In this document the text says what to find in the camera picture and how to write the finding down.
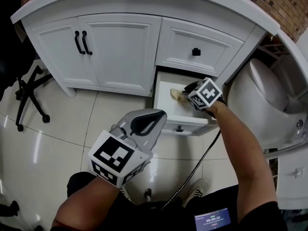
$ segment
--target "shoe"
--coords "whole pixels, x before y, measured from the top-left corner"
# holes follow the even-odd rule
[[[199,180],[197,180],[197,182],[192,186],[191,191],[188,195],[188,197],[185,199],[184,203],[183,203],[183,207],[186,207],[186,205],[188,204],[188,202],[192,199],[192,198],[202,198],[206,195],[206,191],[208,189],[208,183],[206,182],[205,179],[201,178]]]
[[[129,201],[131,201],[133,203],[133,201],[131,200],[130,195],[128,194],[125,186],[122,186],[120,191],[124,195],[124,197],[126,197],[126,199],[128,199]]]

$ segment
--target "cabinet door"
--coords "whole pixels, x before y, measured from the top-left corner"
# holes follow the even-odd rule
[[[102,87],[149,92],[161,17],[144,14],[94,14],[78,17]]]
[[[163,18],[156,65],[218,77],[243,43],[206,26]]]
[[[47,67],[56,69],[63,83],[96,85],[94,70],[86,54],[79,53],[75,42],[75,32],[79,32],[77,37],[81,50],[82,32],[78,27],[77,18],[65,19],[49,23],[33,29],[37,40],[42,48]]]

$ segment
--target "black cabinet handle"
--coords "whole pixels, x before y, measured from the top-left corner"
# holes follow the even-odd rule
[[[81,48],[80,48],[80,45],[79,45],[79,42],[78,42],[78,36],[79,36],[79,32],[78,31],[75,31],[75,43],[76,43],[76,46],[77,46],[77,49],[79,51],[80,54],[85,54],[84,51],[81,51]]]
[[[86,31],[82,31],[82,43],[83,43],[83,46],[86,50],[86,53],[88,55],[92,55],[92,52],[88,50],[88,47],[87,47],[87,43],[86,43],[86,35],[87,35],[87,32]]]
[[[200,49],[194,48],[192,51],[193,51],[192,52],[193,56],[201,56],[201,50]]]
[[[180,132],[180,133],[182,133],[184,130],[182,129],[182,126],[178,126],[178,128],[177,128],[177,130],[176,130],[176,132]]]

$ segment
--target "white toilet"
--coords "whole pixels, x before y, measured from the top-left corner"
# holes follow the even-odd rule
[[[307,109],[287,95],[258,59],[248,62],[235,78],[228,107],[249,127],[262,149],[289,147],[306,137]]]

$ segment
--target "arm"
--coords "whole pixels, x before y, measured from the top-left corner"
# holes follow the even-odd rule
[[[97,177],[60,206],[52,226],[82,231],[97,229],[104,221],[119,191]]]
[[[240,222],[260,205],[277,201],[272,173],[253,133],[225,104],[215,102],[208,111],[217,119],[239,182],[237,212]]]

